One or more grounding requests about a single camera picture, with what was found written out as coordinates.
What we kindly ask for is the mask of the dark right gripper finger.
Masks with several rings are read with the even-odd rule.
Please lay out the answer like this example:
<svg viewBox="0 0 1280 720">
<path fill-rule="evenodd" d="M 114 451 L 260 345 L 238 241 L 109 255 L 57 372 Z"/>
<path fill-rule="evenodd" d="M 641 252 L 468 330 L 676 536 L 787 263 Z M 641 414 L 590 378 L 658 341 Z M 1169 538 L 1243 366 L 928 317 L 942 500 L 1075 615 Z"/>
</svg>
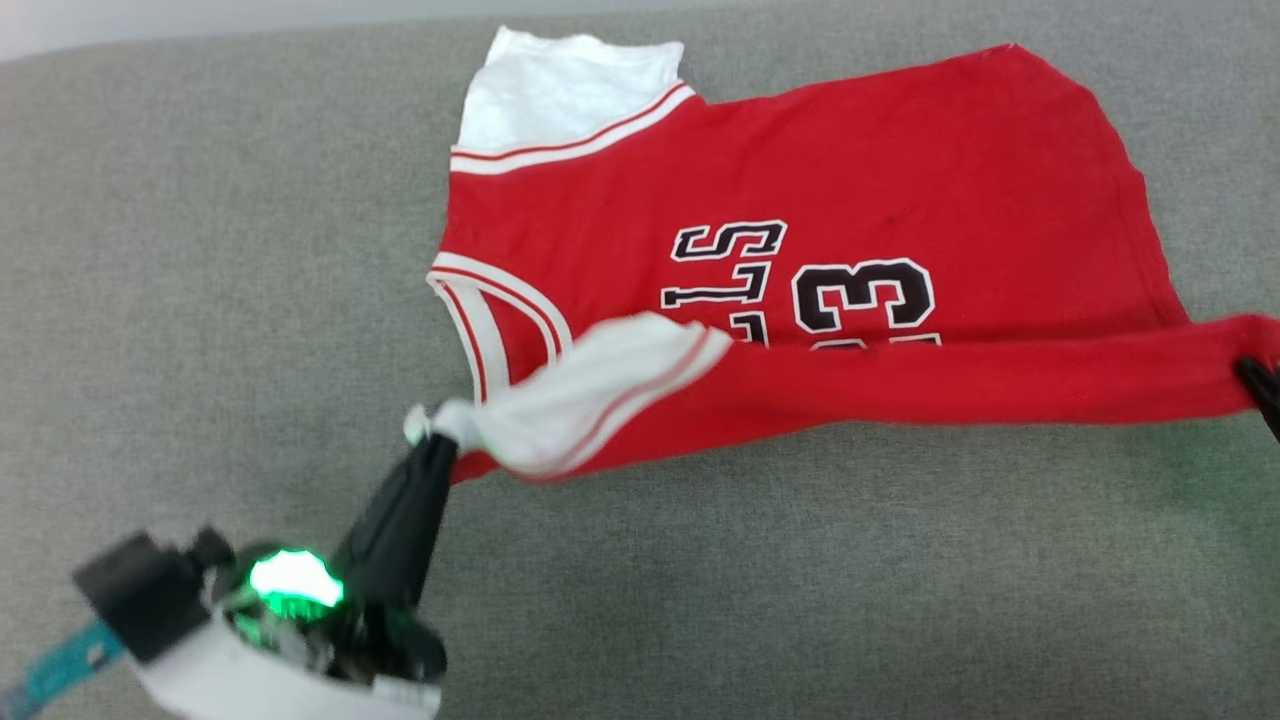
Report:
<svg viewBox="0 0 1280 720">
<path fill-rule="evenodd" d="M 1280 441 L 1277 369 L 1257 357 L 1240 357 L 1234 370 L 1274 438 Z"/>
</svg>

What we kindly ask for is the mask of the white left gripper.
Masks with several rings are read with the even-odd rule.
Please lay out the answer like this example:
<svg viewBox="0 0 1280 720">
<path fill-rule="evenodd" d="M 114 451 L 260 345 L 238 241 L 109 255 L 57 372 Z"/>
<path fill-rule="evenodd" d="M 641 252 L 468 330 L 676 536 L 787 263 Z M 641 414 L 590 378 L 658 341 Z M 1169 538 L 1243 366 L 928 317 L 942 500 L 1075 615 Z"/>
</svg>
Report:
<svg viewBox="0 0 1280 720">
<path fill-rule="evenodd" d="M 416 611 L 458 445 L 429 436 L 387 474 L 334 551 L 246 548 L 218 569 L 207 621 L 137 662 L 179 719 L 435 719 L 447 656 Z"/>
</svg>

